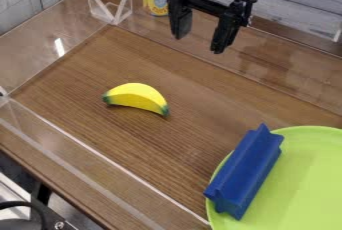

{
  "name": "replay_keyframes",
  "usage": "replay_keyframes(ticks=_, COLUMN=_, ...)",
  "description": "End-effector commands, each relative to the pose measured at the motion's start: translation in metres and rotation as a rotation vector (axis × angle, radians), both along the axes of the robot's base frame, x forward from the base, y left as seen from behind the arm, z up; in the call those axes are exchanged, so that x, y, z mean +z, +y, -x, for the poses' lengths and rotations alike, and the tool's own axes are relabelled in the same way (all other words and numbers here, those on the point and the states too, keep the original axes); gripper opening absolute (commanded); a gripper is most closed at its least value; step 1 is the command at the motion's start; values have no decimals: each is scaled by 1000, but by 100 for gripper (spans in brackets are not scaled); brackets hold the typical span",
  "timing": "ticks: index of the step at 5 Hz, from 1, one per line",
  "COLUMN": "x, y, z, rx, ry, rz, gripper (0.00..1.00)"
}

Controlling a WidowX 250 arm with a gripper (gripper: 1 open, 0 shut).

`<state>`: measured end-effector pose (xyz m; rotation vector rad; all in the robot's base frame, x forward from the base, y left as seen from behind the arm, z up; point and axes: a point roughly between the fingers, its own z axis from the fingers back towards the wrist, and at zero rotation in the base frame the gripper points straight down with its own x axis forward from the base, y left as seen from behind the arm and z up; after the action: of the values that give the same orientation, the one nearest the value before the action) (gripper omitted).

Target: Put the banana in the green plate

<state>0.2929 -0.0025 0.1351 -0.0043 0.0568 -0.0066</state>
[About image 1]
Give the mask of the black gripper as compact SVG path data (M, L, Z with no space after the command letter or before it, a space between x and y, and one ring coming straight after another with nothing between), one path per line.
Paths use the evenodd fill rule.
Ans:
M192 27L192 9L217 16L211 51L215 54L224 52L232 44L240 26L249 24L252 5L257 0L232 0L228 7L213 0L167 0L171 33L181 39Z

